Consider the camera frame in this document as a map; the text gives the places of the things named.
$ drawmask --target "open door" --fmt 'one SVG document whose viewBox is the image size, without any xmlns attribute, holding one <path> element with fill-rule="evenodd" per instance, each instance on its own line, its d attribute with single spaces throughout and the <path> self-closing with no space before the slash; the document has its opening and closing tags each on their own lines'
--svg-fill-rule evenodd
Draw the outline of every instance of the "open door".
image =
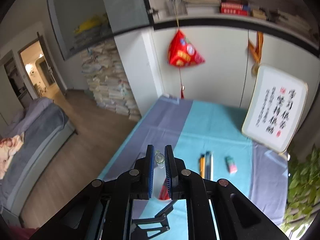
<svg viewBox="0 0 320 240">
<path fill-rule="evenodd" d="M 63 86 L 63 84 L 62 84 L 62 82 L 60 80 L 60 77 L 59 77 L 56 69 L 53 66 L 52 60 L 51 60 L 50 55 L 49 55 L 49 51 L 48 51 L 47 46 L 46 46 L 46 44 L 44 42 L 44 38 L 43 38 L 43 36 L 39 35 L 39 32 L 37 32 L 37 36 L 38 36 L 38 40 L 39 40 L 39 43 L 40 43 L 40 46 L 41 46 L 41 49 L 42 49 L 42 52 L 43 52 L 44 59 L 47 62 L 49 71 L 52 74 L 52 76 L 54 77 L 55 82 L 57 83 L 58 87 L 60 88 L 62 94 L 65 95 L 66 90 L 65 90 L 65 88 L 64 88 L 64 86 Z"/>
</svg>

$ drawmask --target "gray bedding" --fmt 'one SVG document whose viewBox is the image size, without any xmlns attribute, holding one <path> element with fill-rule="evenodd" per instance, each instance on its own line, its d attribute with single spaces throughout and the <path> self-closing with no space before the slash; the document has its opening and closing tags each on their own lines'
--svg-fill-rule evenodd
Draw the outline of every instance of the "gray bedding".
<svg viewBox="0 0 320 240">
<path fill-rule="evenodd" d="M 12 162 L 1 181 L 0 204 L 7 207 L 7 201 L 14 199 L 14 193 L 19 189 L 28 169 L 40 155 L 46 141 L 62 130 L 68 121 L 63 110 L 50 104 L 25 131 L 24 144 L 14 155 Z"/>
</svg>

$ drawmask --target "glass panel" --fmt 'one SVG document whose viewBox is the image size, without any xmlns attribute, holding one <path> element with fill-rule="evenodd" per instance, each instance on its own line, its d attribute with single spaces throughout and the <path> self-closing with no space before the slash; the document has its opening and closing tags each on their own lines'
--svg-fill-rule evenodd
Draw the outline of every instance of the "glass panel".
<svg viewBox="0 0 320 240">
<path fill-rule="evenodd" d="M 64 58 L 104 38 L 149 24 L 144 0 L 48 0 Z"/>
</svg>

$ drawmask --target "wooden floor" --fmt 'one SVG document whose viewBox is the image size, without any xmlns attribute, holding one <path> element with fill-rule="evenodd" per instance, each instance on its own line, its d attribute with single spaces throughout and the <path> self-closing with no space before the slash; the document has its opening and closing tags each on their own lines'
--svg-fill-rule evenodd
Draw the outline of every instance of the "wooden floor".
<svg viewBox="0 0 320 240">
<path fill-rule="evenodd" d="M 95 179 L 135 126 L 127 116 L 98 108 L 83 91 L 46 94 L 75 125 L 72 135 L 46 167 L 30 193 L 21 218 L 25 227 L 42 226 Z"/>
</svg>

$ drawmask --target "red hanging ornament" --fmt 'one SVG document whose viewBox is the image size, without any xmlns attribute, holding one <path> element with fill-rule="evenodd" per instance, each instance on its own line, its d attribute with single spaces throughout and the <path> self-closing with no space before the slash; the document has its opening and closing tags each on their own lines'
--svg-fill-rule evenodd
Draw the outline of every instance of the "red hanging ornament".
<svg viewBox="0 0 320 240">
<path fill-rule="evenodd" d="M 173 37 L 169 49 L 168 49 L 168 62 L 170 65 L 178 67 L 180 69 L 188 66 L 195 66 L 204 63 L 204 58 L 198 53 L 191 42 L 185 37 L 182 31 L 178 29 L 176 35 Z M 184 98 L 181 73 L 180 73 L 180 85 L 181 85 L 181 98 Z"/>
</svg>

